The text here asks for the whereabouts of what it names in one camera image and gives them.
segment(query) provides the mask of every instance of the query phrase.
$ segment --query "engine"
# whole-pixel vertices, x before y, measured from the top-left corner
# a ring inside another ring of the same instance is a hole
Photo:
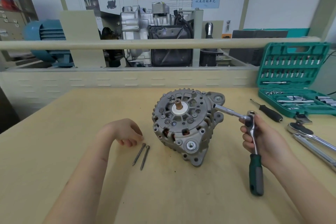
[[[223,114],[213,109],[213,105],[224,103],[221,93],[191,89],[170,91],[163,94],[153,109],[154,133],[165,146],[199,167],[214,128],[223,121]]]
[[[140,6],[125,6],[121,13],[123,39],[190,39],[193,29],[183,18],[183,13],[169,13],[169,6],[163,2],[152,4],[146,10]],[[189,66],[192,49],[147,49],[124,50],[131,66]]]

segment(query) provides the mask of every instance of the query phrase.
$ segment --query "tabletop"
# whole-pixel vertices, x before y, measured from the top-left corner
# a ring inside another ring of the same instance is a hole
[[[157,89],[73,90],[0,135],[0,223],[40,223],[68,181],[101,126],[131,118],[150,145],[142,171],[132,166],[140,145],[113,143],[97,223],[303,223],[275,177],[264,169],[263,197],[249,191],[249,153],[242,147],[241,124],[225,115],[210,140],[200,167],[165,147],[153,132],[152,111],[163,93]],[[258,89],[204,88],[225,95],[225,107],[245,114]],[[293,119],[271,123],[296,156],[336,195],[336,174],[285,130]],[[312,115],[309,128],[336,145],[335,117]],[[323,150],[336,158],[328,149]]]

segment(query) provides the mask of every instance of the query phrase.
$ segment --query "alternator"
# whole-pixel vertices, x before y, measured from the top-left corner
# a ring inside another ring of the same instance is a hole
[[[153,130],[165,146],[199,167],[215,126],[223,121],[223,114],[212,106],[224,103],[221,93],[191,89],[170,91],[163,94],[153,109]]]

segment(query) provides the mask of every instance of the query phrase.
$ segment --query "ratchet wrench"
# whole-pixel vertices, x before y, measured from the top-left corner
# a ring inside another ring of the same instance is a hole
[[[252,137],[254,143],[254,154],[250,155],[251,161],[249,166],[250,192],[255,196],[264,194],[263,167],[261,166],[261,155],[258,154],[258,147],[255,139],[257,126],[254,123],[254,111],[248,111],[247,116],[250,120],[245,120],[247,133]]]

